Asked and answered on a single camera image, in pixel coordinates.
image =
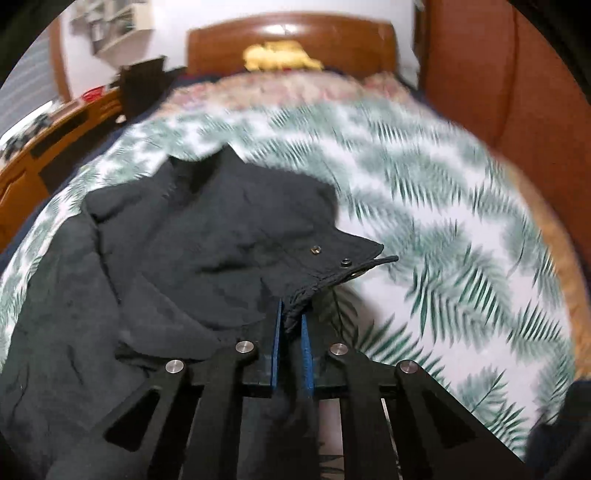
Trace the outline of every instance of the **silver bolt head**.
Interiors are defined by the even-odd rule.
[[[249,342],[248,340],[243,340],[242,342],[238,342],[236,344],[236,351],[238,353],[248,353],[252,352],[255,349],[255,344]]]
[[[413,374],[418,370],[418,364],[412,360],[402,360],[400,362],[400,370],[406,374]]]
[[[349,351],[349,347],[347,347],[344,343],[333,343],[330,346],[330,353],[333,355],[344,355]]]
[[[166,364],[166,371],[169,374],[177,374],[184,368],[184,363],[180,360],[171,360]]]

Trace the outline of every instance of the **bed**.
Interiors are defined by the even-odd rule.
[[[0,281],[0,346],[53,234],[88,191],[230,143],[245,161],[331,183],[337,226],[400,256],[319,296],[320,320],[373,359],[415,359],[522,454],[535,421],[556,416],[570,383],[591,371],[591,316],[568,234],[516,167],[396,81],[389,23],[285,12],[193,30],[187,72],[240,72],[245,47],[286,38],[339,73],[240,74],[174,90],[41,212]],[[325,468],[337,472],[338,405],[321,414]]]

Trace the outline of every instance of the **wooden desk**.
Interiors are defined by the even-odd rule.
[[[122,113],[119,90],[58,118],[0,171],[0,251],[35,207],[50,195],[40,173],[70,144]]]

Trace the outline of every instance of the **bed sheet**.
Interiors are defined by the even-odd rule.
[[[521,453],[540,412],[553,417],[574,378],[568,308],[524,197],[476,138],[413,102],[400,84],[375,77],[326,101],[325,90],[310,93],[318,78],[307,74],[306,83],[302,75],[281,77],[284,90],[272,92],[271,106],[261,104],[268,90],[252,85],[249,102],[211,91],[203,101],[200,88],[183,91],[185,103],[173,95],[82,167],[0,281],[4,351],[28,279],[88,191],[150,175],[169,155],[198,160],[230,143],[245,161],[334,185],[337,226],[400,256],[318,297],[316,315],[377,361],[417,360]],[[293,87],[287,77],[297,79]],[[339,449],[334,410],[323,406],[331,454]]]

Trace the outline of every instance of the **wooden bed frame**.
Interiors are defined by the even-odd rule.
[[[273,40],[297,40],[310,57],[356,78],[396,71],[396,35],[391,23],[343,15],[281,12],[189,31],[187,72],[240,72],[244,69],[245,48]]]

